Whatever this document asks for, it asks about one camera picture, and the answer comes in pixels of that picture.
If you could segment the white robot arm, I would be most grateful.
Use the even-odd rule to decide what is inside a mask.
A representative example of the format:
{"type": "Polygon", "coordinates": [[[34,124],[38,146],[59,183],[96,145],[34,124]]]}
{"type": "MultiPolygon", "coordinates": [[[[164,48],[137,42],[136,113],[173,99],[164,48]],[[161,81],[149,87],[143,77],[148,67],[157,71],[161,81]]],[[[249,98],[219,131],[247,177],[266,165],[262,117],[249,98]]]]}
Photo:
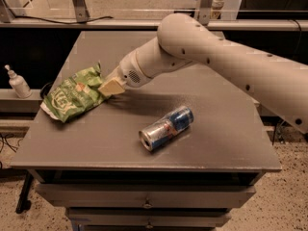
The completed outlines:
{"type": "Polygon", "coordinates": [[[127,54],[99,91],[121,94],[195,63],[209,66],[298,131],[308,132],[307,65],[220,38],[182,13],[165,17],[156,37],[127,54]]]}

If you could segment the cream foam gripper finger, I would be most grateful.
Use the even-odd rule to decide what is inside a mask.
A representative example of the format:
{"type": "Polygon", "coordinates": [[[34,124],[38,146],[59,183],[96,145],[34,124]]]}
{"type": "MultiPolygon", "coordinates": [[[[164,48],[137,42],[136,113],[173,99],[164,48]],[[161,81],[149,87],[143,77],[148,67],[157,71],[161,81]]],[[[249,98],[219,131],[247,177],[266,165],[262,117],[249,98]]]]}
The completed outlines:
{"type": "Polygon", "coordinates": [[[112,78],[106,81],[98,88],[98,90],[104,96],[117,95],[125,92],[123,84],[117,78],[112,78]]]}

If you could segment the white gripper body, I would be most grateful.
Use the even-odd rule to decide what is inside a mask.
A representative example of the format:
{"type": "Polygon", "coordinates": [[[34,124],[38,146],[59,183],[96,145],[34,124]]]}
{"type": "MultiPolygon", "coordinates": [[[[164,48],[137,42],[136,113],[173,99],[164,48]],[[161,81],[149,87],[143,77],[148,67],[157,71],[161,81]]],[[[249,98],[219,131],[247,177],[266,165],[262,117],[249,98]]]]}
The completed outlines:
{"type": "Polygon", "coordinates": [[[142,71],[137,61],[137,52],[132,51],[126,55],[111,73],[119,83],[132,88],[139,88],[151,81],[142,71]]]}

